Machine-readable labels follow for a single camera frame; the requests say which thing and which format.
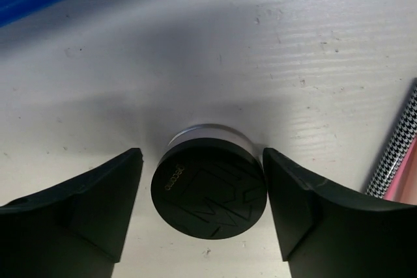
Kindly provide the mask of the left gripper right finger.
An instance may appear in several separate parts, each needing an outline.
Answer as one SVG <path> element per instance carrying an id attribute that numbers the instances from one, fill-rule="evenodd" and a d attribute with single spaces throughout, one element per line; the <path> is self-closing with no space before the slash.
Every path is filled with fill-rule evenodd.
<path id="1" fill-rule="evenodd" d="M 415 277 L 416 207 L 346 188 L 263 151 L 282 259 L 292 277 Z"/>

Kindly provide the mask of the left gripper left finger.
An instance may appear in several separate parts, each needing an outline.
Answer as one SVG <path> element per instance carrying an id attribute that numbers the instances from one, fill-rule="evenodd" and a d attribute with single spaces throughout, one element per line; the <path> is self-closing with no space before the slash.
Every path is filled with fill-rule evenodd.
<path id="1" fill-rule="evenodd" d="M 120 262 L 143 155 L 104 164 L 1 207 L 2 277 L 111 277 Z"/>

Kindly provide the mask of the black round jar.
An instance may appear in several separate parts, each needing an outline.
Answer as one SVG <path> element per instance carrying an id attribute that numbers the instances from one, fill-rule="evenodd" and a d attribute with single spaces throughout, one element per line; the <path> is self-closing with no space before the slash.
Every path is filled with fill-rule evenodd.
<path id="1" fill-rule="evenodd" d="M 176 134 L 158 163 L 151 198 L 175 230 L 204 240 L 238 236 L 266 208 L 260 151 L 236 129 L 198 124 Z"/>

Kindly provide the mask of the houndstooth pattern pencil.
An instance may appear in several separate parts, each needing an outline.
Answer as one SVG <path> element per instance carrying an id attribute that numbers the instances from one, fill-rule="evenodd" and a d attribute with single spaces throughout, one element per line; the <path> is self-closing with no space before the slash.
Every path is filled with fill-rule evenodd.
<path id="1" fill-rule="evenodd" d="M 416 137 L 416 78 L 413 79 L 395 127 L 376 169 L 365 189 L 365 194 L 382 199 Z"/>

